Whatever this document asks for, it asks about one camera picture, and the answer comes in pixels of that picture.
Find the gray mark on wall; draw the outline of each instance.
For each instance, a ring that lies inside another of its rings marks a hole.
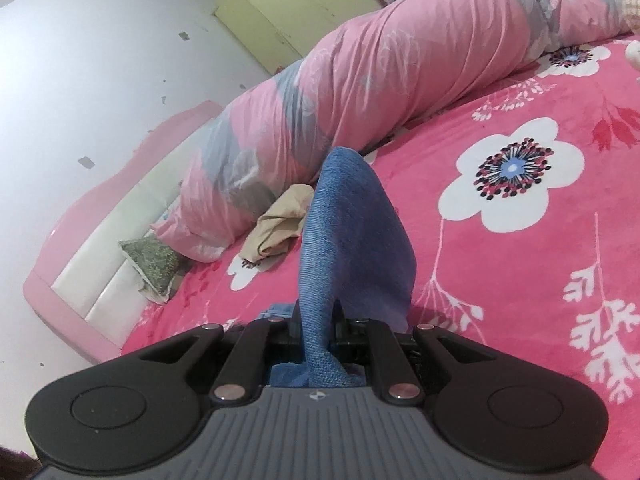
[[[94,162],[88,157],[88,156],[84,156],[83,158],[79,158],[78,162],[84,166],[85,168],[87,168],[88,170],[90,170],[92,167],[95,166]]]

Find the mattress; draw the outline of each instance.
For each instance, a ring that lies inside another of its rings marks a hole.
[[[410,325],[431,322],[581,380],[605,401],[594,462],[636,480],[640,452],[640,87],[630,41],[562,49],[368,156],[417,257]],[[259,267],[242,240],[150,304],[128,352],[297,297],[300,246]]]

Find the small green cushion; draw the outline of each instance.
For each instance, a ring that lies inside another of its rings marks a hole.
[[[120,242],[120,248],[145,283],[168,301],[172,280],[186,258],[153,235]]]

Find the cabinet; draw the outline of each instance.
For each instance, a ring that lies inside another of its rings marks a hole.
[[[377,0],[220,0],[216,16],[271,74]]]

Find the metal pin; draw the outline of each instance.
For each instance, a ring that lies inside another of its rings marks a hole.
[[[420,388],[411,383],[398,383],[389,388],[389,395],[399,400],[415,399],[420,395]]]
[[[245,393],[245,389],[240,384],[223,384],[213,391],[213,394],[220,400],[242,399]]]

